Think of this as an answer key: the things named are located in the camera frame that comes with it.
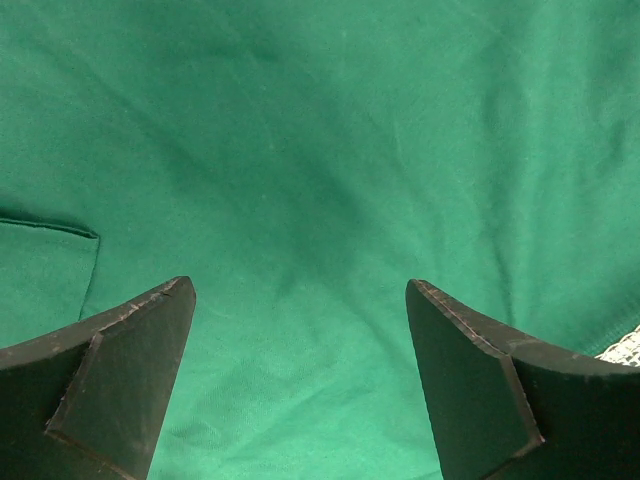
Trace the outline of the green surgical cloth wrap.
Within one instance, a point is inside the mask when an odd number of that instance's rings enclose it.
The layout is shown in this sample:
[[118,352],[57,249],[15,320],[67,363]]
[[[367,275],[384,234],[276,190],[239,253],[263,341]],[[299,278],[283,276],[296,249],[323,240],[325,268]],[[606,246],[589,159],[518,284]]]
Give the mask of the green surgical cloth wrap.
[[172,277],[154,479],[436,479],[404,291],[639,323],[635,1],[5,1],[1,338]]

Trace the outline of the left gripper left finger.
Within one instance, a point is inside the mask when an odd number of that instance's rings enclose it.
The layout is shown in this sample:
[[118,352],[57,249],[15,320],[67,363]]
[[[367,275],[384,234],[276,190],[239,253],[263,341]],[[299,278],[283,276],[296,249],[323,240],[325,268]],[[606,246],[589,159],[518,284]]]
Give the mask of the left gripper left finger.
[[2,479],[147,478],[194,310],[180,276],[2,349]]

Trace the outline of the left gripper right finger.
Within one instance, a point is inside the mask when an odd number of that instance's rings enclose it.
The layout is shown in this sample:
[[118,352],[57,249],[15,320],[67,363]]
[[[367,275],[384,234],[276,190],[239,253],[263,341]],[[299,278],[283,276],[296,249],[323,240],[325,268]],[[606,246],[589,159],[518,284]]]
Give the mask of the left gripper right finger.
[[406,306],[444,478],[638,477],[639,367],[547,343],[423,280]]

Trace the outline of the metal mesh instrument tray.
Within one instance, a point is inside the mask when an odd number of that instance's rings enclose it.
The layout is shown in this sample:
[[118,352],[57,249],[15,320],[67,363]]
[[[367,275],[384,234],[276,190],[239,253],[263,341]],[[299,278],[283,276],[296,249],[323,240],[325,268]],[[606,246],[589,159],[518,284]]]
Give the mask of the metal mesh instrument tray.
[[609,363],[638,368],[640,366],[640,326],[608,346],[597,358]]

